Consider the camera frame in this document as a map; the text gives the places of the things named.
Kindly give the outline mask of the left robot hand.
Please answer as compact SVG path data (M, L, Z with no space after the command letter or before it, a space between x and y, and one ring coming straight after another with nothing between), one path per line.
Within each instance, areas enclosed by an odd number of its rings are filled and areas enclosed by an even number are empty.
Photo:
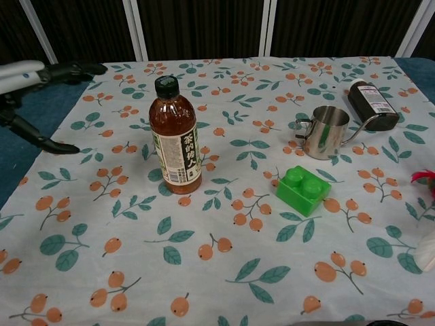
M38 60L22 60L1 66L1 126L30 144L52 154L71 155L80 152L75 145L57 143L45 137L34 125L15 113L22 97L51 84L76 85L103 75L107 67L100 63L68 62L46 66Z

